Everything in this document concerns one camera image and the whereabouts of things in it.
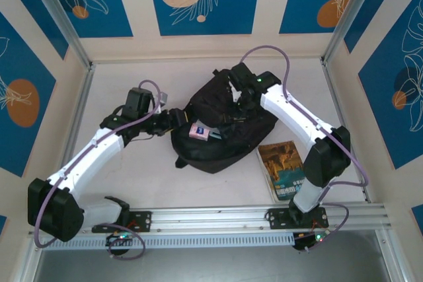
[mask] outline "white table surface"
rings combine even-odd
[[[89,142],[100,122],[117,106],[124,104],[128,91],[140,81],[151,79],[169,95],[166,108],[184,108],[190,97],[212,78],[214,69],[231,68],[238,62],[238,59],[225,58],[97,65],[75,153]],[[279,78],[284,76],[283,59],[251,57],[246,64],[256,74],[271,71]],[[154,92],[151,85],[145,87]],[[291,60],[288,90],[322,120],[336,127],[340,125],[317,58]],[[282,122],[276,124],[262,144],[289,140],[295,141],[301,158],[305,160],[305,147]],[[191,166],[177,169],[174,167],[176,159],[170,135],[132,142],[91,181],[87,197],[113,195],[134,208],[272,203],[255,151],[217,174],[206,174]],[[350,166],[340,180],[357,182],[354,167]],[[363,200],[361,189],[350,186],[336,186],[325,198],[325,201],[337,202]]]

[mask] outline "book cover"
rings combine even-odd
[[[304,182],[303,162],[293,141],[261,145],[258,158],[274,201],[294,197]]]

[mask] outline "enclosure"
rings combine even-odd
[[[2,281],[423,280],[423,0],[0,0],[0,13]],[[132,87],[151,79],[166,109],[184,108],[215,69],[262,45],[288,54],[289,92],[348,128],[369,176],[324,198],[350,213],[333,238],[299,253],[293,234],[310,228],[270,228],[266,213],[288,201],[272,199],[255,151],[211,175],[175,168],[170,134],[142,134],[84,192],[151,212],[142,259],[110,259],[106,235],[89,230],[35,246],[28,185],[67,164]],[[286,72],[274,50],[245,63]],[[289,140],[304,161],[281,121],[261,144]],[[354,164],[339,180],[364,181]],[[335,230],[345,210],[327,216]]]

